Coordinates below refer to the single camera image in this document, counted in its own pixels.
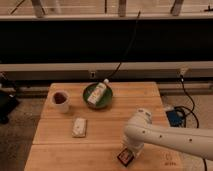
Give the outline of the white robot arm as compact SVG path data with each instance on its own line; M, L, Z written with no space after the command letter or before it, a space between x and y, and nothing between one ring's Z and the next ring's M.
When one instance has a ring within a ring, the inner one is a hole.
M139 108L124 126L124 144L137 153L145 143L213 161L213 130L164 127L152 123L152 113Z

